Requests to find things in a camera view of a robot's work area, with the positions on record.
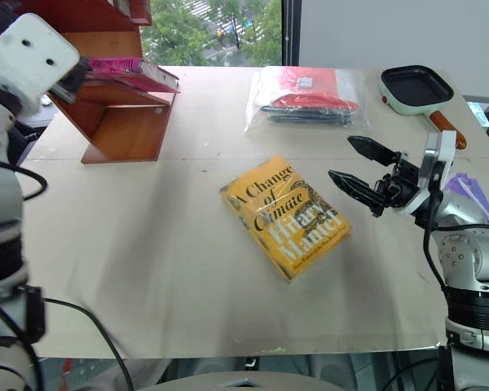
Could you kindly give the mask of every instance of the purple cloth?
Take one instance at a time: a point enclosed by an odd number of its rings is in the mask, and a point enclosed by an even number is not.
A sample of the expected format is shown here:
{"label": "purple cloth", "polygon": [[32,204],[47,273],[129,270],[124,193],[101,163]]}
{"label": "purple cloth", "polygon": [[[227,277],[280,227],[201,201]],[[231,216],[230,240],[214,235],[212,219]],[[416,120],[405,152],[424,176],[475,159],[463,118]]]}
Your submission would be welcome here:
{"label": "purple cloth", "polygon": [[473,196],[478,201],[480,201],[480,204],[482,204],[482,206],[489,213],[489,201],[487,201],[487,198],[485,194],[483,194],[482,188],[480,187],[476,179],[469,178],[467,174],[459,173],[456,174],[453,178],[449,179],[445,188],[456,191],[457,193],[471,199],[465,189],[460,185],[459,181],[462,181],[471,190]]}

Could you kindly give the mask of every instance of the green tree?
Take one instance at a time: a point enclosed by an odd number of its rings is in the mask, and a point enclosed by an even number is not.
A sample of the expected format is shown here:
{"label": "green tree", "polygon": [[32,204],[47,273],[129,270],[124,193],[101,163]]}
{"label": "green tree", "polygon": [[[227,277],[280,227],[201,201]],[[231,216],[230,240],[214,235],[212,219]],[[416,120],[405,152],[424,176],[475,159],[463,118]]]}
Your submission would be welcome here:
{"label": "green tree", "polygon": [[264,12],[256,18],[254,24],[261,28],[261,39],[248,44],[243,51],[254,67],[281,65],[282,29],[281,3],[272,0],[264,8]]}
{"label": "green tree", "polygon": [[227,33],[236,44],[237,50],[241,48],[241,40],[245,29],[238,30],[238,26],[245,26],[253,21],[255,15],[262,12],[263,0],[209,0],[210,9],[206,13],[211,21],[216,23],[221,31]]}
{"label": "green tree", "polygon": [[206,23],[181,0],[151,0],[152,27],[141,28],[143,55],[163,65],[206,65],[210,43]]}

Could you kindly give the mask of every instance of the cable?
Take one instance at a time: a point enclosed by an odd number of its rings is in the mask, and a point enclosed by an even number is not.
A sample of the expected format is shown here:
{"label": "cable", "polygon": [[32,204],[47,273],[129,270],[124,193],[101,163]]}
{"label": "cable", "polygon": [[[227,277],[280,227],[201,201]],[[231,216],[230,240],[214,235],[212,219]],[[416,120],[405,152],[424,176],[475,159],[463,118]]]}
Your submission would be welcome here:
{"label": "cable", "polygon": [[437,378],[437,372],[433,372],[433,375],[431,376],[430,381],[427,382],[427,385],[424,388],[424,391],[430,391],[431,385],[433,384],[434,380]]}
{"label": "cable", "polygon": [[29,194],[24,197],[24,201],[31,200],[34,197],[38,197],[41,195],[45,190],[47,190],[47,180],[40,174],[36,174],[35,172],[31,171],[30,169],[24,169],[22,167],[19,167],[18,165],[12,165],[11,163],[6,163],[4,161],[0,161],[0,168],[2,169],[10,169],[11,171],[14,171],[16,173],[20,173],[23,175],[27,175],[28,177],[34,179],[38,183],[40,183],[40,188],[36,190],[34,193]]}
{"label": "cable", "polygon": [[434,274],[434,277],[437,279],[438,283],[440,284],[440,289],[442,289],[442,292],[445,295],[446,291],[446,284],[443,282],[442,277],[440,276],[436,266],[433,263],[433,259],[431,258],[430,254],[430,236],[431,236],[431,231],[433,230],[433,216],[434,216],[434,210],[436,209],[436,201],[438,198],[438,182],[436,182],[432,189],[431,189],[431,194],[430,194],[430,203],[428,206],[427,210],[427,221],[425,223],[425,229],[424,229],[424,239],[422,241],[422,249],[424,250],[424,255],[425,259],[427,260],[427,263],[430,266],[431,271]]}
{"label": "cable", "polygon": [[123,372],[123,377],[125,378],[125,382],[127,383],[127,387],[129,389],[129,391],[134,391],[134,385],[132,384],[132,379],[130,378],[129,371],[127,371],[127,367],[126,367],[125,363],[123,362],[123,358],[121,358],[120,354],[118,353],[118,351],[116,349],[116,346],[114,346],[113,342],[111,341],[110,336],[108,336],[108,333],[105,330],[105,327],[101,324],[101,322],[98,320],[98,318],[96,318],[94,316],[94,314],[92,314],[89,310],[87,310],[83,307],[80,307],[79,305],[68,303],[67,301],[50,299],[48,297],[44,297],[43,300],[47,303],[64,305],[66,307],[80,311],[82,314],[85,314],[92,321],[92,323],[94,323],[95,326],[98,328],[99,333],[105,339],[105,342],[107,342],[107,345],[110,348],[110,350],[112,351],[112,354],[114,354],[114,357],[116,358],[117,364],[120,366],[121,372]]}
{"label": "cable", "polygon": [[29,356],[31,363],[34,368],[34,376],[36,380],[36,390],[43,391],[43,376],[42,376],[42,367],[40,367],[40,362],[38,361],[38,357],[33,349],[33,346],[29,342],[29,339],[24,331],[22,331],[18,325],[15,323],[13,319],[7,314],[6,311],[0,307],[0,319],[15,333],[16,338],[20,341],[20,343],[24,346],[25,353]]}
{"label": "cable", "polygon": [[387,391],[390,389],[390,386],[393,384],[395,380],[397,380],[400,376],[404,374],[404,372],[409,371],[410,369],[413,369],[414,367],[419,367],[420,365],[427,364],[429,362],[435,362],[437,361],[437,358],[425,358],[423,360],[414,362],[413,364],[408,365],[407,367],[402,368],[400,371],[394,374],[394,376],[387,381],[387,383],[382,387],[381,391]]}
{"label": "cable", "polygon": [[489,224],[464,224],[462,226],[434,226],[433,231],[461,231],[473,228],[483,228],[489,230]]}

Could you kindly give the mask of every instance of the wooden handle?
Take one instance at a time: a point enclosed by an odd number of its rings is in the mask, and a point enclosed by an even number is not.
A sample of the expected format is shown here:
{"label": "wooden handle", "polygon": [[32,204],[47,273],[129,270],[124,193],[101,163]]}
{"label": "wooden handle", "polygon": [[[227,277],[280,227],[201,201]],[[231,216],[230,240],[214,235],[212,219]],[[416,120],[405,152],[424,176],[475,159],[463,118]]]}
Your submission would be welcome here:
{"label": "wooden handle", "polygon": [[456,149],[465,149],[467,147],[467,141],[464,135],[440,111],[432,112],[430,120],[440,131],[456,130]]}

